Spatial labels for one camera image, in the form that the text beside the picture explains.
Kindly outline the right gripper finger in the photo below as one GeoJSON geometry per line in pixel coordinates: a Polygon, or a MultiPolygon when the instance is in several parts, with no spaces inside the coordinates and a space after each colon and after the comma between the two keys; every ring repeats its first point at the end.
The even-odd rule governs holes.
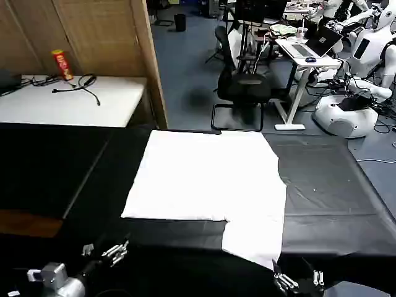
{"type": "Polygon", "coordinates": [[[314,286],[324,286],[324,273],[315,269],[305,258],[303,260],[308,268],[312,271],[312,282],[314,286]]]}
{"type": "Polygon", "coordinates": [[[281,268],[274,259],[272,260],[272,264],[274,284],[278,287],[278,289],[283,294],[298,294],[299,284],[286,274],[282,273],[281,268]]]}

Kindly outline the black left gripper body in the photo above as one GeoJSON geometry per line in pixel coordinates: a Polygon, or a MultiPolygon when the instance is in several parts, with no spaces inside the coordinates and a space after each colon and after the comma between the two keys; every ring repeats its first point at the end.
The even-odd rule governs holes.
{"type": "Polygon", "coordinates": [[[91,260],[79,273],[79,280],[82,283],[92,281],[106,266],[105,260],[91,260]]]}

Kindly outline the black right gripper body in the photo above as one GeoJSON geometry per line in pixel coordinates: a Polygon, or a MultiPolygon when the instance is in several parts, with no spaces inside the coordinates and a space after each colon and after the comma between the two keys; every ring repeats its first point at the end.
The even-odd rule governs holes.
{"type": "Polygon", "coordinates": [[[321,297],[324,295],[325,286],[323,282],[312,278],[300,278],[292,281],[291,296],[321,297]]]}

